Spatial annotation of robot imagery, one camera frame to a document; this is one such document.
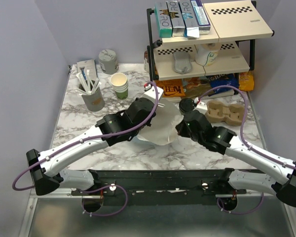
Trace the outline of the blue white paper bag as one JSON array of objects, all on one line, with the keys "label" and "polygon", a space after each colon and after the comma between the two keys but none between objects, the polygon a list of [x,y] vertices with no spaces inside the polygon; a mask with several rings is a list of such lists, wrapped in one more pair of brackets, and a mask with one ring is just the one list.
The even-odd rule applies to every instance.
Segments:
[{"label": "blue white paper bag", "polygon": [[176,126],[182,120],[179,109],[172,102],[161,98],[151,126],[145,126],[134,140],[139,144],[168,145],[179,137]]}]

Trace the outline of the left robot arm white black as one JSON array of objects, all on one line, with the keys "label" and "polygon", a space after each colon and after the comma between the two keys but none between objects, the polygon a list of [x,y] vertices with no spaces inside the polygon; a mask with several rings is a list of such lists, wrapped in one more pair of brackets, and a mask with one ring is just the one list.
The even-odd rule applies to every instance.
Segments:
[{"label": "left robot arm white black", "polygon": [[131,141],[145,126],[150,125],[154,103],[148,98],[136,98],[129,108],[105,115],[74,139],[47,151],[31,149],[26,153],[36,194],[43,196],[59,187],[84,190],[89,195],[99,191],[97,175],[91,170],[67,169],[80,158],[124,141]]}]

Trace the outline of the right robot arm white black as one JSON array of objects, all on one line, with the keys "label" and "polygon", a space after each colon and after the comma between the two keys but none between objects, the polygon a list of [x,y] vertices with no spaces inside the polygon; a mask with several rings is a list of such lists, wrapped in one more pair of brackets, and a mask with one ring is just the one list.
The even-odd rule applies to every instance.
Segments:
[{"label": "right robot arm white black", "polygon": [[248,144],[228,128],[212,126],[197,110],[185,114],[176,130],[179,136],[190,138],[211,152],[239,159],[260,170],[260,173],[231,171],[229,176],[217,181],[220,192],[253,190],[274,195],[281,202],[296,207],[296,161]]}]

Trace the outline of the black plastic cup lid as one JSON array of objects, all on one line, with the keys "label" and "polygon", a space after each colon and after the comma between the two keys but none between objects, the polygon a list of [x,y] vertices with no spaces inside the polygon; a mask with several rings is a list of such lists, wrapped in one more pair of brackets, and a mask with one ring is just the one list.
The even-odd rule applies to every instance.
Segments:
[{"label": "black plastic cup lid", "polygon": [[193,111],[195,107],[196,107],[196,104],[194,100],[191,98],[183,98],[179,102],[179,110],[182,115],[185,115],[190,111]]}]

